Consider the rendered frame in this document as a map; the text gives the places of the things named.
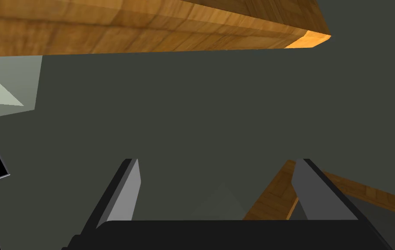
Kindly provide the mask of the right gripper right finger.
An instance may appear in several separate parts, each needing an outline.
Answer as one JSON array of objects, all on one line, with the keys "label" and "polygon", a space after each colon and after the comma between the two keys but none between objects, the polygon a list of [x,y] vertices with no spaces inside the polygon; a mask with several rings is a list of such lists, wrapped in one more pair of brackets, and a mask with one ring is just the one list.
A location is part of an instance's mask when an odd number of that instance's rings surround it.
[{"label": "right gripper right finger", "polygon": [[309,220],[358,220],[367,217],[310,159],[297,159],[291,184]]}]

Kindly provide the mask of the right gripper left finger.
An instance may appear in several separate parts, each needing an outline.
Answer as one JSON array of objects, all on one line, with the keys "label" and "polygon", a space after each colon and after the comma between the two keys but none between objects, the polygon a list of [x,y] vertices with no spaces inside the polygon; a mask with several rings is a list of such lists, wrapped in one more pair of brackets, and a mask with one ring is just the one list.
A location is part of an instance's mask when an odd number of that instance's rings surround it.
[{"label": "right gripper left finger", "polygon": [[87,220],[83,233],[107,221],[131,220],[141,186],[138,159],[125,159]]}]

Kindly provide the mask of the brown wooden table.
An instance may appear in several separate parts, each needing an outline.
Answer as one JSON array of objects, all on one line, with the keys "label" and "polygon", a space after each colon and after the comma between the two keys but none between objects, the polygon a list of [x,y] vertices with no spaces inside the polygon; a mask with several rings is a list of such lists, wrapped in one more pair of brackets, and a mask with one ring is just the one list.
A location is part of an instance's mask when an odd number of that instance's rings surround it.
[{"label": "brown wooden table", "polygon": [[312,48],[317,0],[0,0],[0,56]]}]

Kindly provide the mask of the brown wooden frame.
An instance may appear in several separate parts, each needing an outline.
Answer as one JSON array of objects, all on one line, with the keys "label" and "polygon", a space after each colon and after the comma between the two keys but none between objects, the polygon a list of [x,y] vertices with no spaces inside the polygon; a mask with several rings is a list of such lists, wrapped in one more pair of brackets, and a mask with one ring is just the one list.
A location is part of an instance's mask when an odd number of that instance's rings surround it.
[{"label": "brown wooden frame", "polygon": [[[245,215],[245,220],[289,220],[298,201],[291,184],[295,161],[288,160]],[[343,192],[395,212],[395,195],[326,172]]]}]

